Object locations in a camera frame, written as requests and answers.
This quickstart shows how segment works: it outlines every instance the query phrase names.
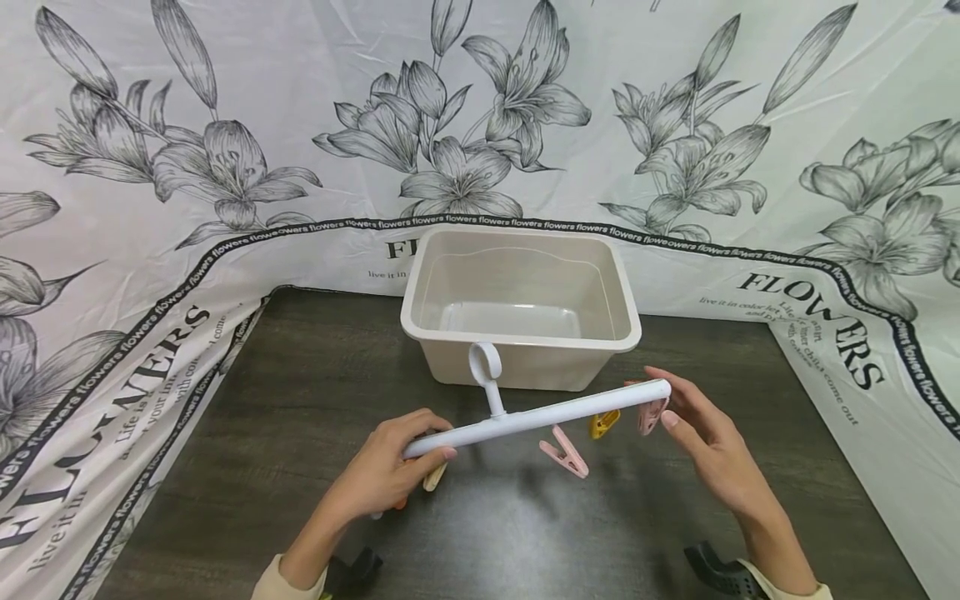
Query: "plastic basin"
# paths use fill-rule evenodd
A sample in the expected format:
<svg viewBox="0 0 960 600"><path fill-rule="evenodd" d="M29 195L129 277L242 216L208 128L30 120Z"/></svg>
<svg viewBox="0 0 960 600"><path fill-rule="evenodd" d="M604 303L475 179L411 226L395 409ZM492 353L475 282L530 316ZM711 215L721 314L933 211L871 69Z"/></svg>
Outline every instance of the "plastic basin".
<svg viewBox="0 0 960 600"><path fill-rule="evenodd" d="M441 225L420 239L400 309L441 383L476 385L474 342L500 353L500 387L580 392L640 341L616 248L598 236Z"/></svg>

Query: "left hand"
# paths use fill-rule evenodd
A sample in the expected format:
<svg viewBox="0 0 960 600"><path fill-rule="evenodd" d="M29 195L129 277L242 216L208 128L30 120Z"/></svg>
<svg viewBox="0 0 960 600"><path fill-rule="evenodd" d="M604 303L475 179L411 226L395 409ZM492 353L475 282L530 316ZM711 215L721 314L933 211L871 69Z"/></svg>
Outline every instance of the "left hand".
<svg viewBox="0 0 960 600"><path fill-rule="evenodd" d="M348 523L389 510L435 468L457 455L455 448L441 447L404 463L403 450L414 438L431 429L452 428L449 421L427 408L383 421L330 486L321 501L324 512Z"/></svg>

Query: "sleeve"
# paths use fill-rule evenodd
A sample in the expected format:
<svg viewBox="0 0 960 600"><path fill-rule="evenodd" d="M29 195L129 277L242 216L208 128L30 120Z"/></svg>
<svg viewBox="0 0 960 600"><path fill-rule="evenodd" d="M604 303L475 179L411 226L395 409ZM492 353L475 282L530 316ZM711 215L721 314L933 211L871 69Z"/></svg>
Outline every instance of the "sleeve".
<svg viewBox="0 0 960 600"><path fill-rule="evenodd" d="M282 554L277 554L267 570L260 576L260 581L256 582L256 587L253 588L251 600L319 600L320 595L324 592L326 569L324 569L314 587L311 589L296 589L280 575L280 557L282 556Z"/></svg>
<svg viewBox="0 0 960 600"><path fill-rule="evenodd" d="M739 562L747 567L747 570L753 574L756 582L759 583L760 587L763 588L763 591L767 592L767 595L770 596L770 600L833 600L833 595L830 593L830 588L823 584L818 584L817 590L809 596L795 596L794 594L780 591L774 587L774 585L770 583L770 580L763 576L763 573L760 572L760 569L756 568L753 564L748 563L747 561Z"/></svg>

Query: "dark wooden table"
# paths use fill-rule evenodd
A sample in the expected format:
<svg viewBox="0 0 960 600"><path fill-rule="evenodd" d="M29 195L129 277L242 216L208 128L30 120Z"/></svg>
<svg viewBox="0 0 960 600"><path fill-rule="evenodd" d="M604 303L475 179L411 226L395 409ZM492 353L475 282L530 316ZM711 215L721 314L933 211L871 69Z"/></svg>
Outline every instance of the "dark wooden table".
<svg viewBox="0 0 960 600"><path fill-rule="evenodd" d="M489 414L479 389L435 382L399 326L399 299L279 291L153 504L100 600L249 597L324 491L382 420L428 406L455 424ZM818 576L845 600L924 592L763 324L642 318L634 352L589 393L653 364L695 380L736 421L793 517ZM572 394L503 391L508 410ZM465 448L432 494L371 528L384 558L369 598L716 598L683 548L743 555L730 515L663 431L636 411L602 440L564 431L579 480L538 449L549 431Z"/></svg>

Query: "floral backdrop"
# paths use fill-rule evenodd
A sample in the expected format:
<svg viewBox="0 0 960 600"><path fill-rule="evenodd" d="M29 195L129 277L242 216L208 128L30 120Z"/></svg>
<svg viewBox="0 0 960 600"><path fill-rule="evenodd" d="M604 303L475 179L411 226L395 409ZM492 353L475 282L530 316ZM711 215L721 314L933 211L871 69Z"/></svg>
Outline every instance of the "floral backdrop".
<svg viewBox="0 0 960 600"><path fill-rule="evenodd" d="M96 593L272 290L401 295L443 222L606 235L641 313L768 322L960 588L958 3L347 5L0 9L0 598Z"/></svg>

